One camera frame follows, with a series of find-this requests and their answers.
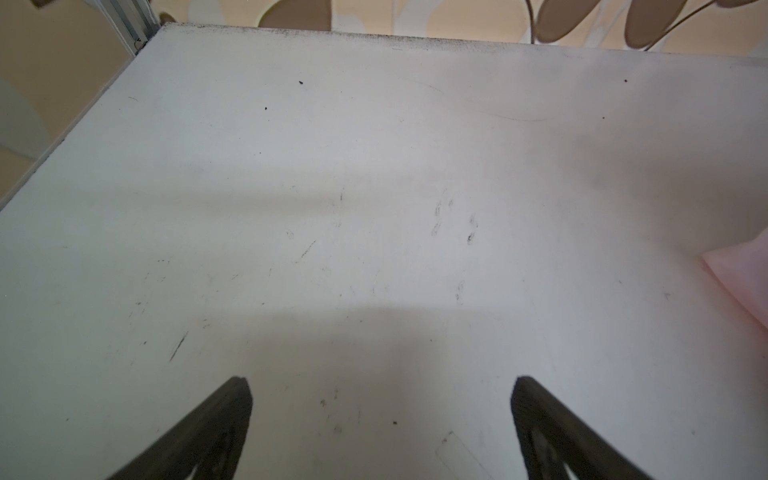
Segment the pink plastic bag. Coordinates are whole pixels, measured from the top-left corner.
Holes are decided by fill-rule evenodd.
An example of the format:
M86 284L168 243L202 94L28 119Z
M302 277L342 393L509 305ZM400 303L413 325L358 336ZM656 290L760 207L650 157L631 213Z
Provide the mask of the pink plastic bag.
M722 286L767 327L767 230L754 239L702 255Z

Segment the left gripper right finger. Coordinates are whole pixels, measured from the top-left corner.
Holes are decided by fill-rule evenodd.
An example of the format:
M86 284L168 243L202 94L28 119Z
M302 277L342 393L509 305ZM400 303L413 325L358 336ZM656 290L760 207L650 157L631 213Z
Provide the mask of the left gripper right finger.
M530 376L516 379L510 408L530 479L649 477Z

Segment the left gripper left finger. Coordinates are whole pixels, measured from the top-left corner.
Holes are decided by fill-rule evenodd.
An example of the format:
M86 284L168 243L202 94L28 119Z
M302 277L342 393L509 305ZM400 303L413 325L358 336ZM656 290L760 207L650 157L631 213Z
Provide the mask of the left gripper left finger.
M253 398L233 376L113 479L232 479L245 444Z

